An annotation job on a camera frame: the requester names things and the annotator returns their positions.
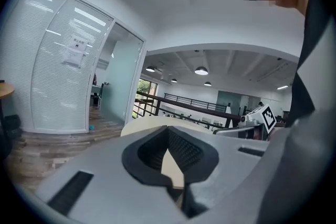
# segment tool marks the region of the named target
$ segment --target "paper sign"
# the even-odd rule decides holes
[[[88,41],[77,35],[72,35],[67,50],[64,53],[63,62],[80,65]]]

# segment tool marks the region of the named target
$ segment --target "pendant light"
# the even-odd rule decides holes
[[[195,73],[198,74],[198,75],[208,75],[208,70],[203,66],[204,65],[204,55],[203,55],[203,63],[202,63],[202,66],[201,67],[197,67],[196,70],[195,70]]]
[[[146,68],[146,70],[149,71],[149,72],[155,72],[155,67],[153,67],[153,66],[148,66],[148,67]]]

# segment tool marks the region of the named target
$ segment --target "round table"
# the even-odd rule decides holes
[[[143,118],[137,118],[130,121],[121,131],[121,136],[129,135],[139,131],[147,130],[159,126],[180,126],[189,128],[191,130],[203,132],[205,135],[212,135],[212,132],[200,125],[192,123],[190,121],[180,120],[178,118],[165,117],[165,116],[145,116]],[[184,187],[184,176],[179,167],[177,166],[172,155],[167,151],[164,154],[162,161],[161,173],[171,178],[174,188]]]
[[[12,150],[12,140],[8,137],[6,127],[5,127],[5,119],[2,111],[2,99],[12,95],[14,92],[14,86],[8,83],[0,83],[0,122],[3,130],[3,134],[0,136],[0,157],[1,159],[5,159]]]

